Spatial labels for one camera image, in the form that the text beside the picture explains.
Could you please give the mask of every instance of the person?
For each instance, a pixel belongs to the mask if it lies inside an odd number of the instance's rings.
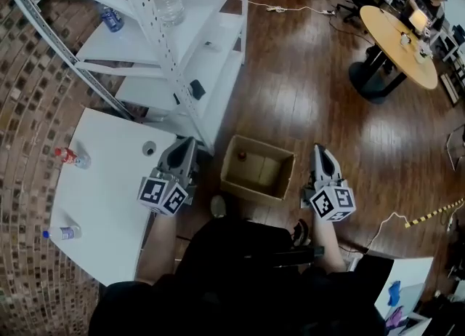
[[[436,32],[441,31],[442,24],[445,19],[445,6],[447,0],[407,0],[404,9],[400,13],[399,20],[409,27],[413,32],[416,32],[409,18],[415,10],[420,9],[427,17],[427,28],[431,31],[431,37]],[[367,53],[375,51],[375,47],[369,47]],[[387,59],[384,63],[384,70],[386,73],[391,73],[393,68],[391,60]]]
[[[137,280],[105,290],[89,336],[387,334],[363,280],[345,272],[331,222],[314,219],[313,244],[325,253],[302,274],[245,258],[289,250],[286,229],[230,216],[207,222],[174,272],[176,226],[175,217],[156,215]]]

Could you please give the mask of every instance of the cardboard box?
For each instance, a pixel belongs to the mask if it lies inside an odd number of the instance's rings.
[[[239,159],[239,153],[246,153]],[[294,153],[235,135],[221,170],[221,189],[239,198],[276,206],[286,197],[294,169]]]

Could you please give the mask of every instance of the round wooden table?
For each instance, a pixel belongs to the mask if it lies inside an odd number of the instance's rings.
[[[401,32],[410,33],[406,25],[394,15],[372,6],[363,7],[360,18],[379,48],[379,52],[373,51],[364,63],[356,62],[349,68],[350,81],[364,98],[380,103],[406,77],[424,89],[437,86],[437,72],[432,59],[427,58],[422,64],[415,59],[419,41],[417,37],[409,34],[412,42],[405,46],[400,44]],[[387,58],[397,66],[400,73],[385,87],[372,78]]]

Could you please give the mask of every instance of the brick wall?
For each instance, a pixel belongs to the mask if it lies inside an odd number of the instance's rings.
[[[43,0],[74,52],[99,23],[90,0]],[[121,78],[98,76],[115,91]],[[98,283],[41,237],[64,146],[102,100],[48,47],[13,0],[0,0],[0,335],[85,335]]]

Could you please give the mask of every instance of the black table base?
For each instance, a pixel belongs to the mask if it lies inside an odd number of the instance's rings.
[[[357,92],[372,103],[383,103],[399,84],[405,80],[405,74],[399,73],[387,86],[378,69],[386,61],[387,56],[378,46],[371,49],[365,62],[355,62],[349,67],[349,77]]]

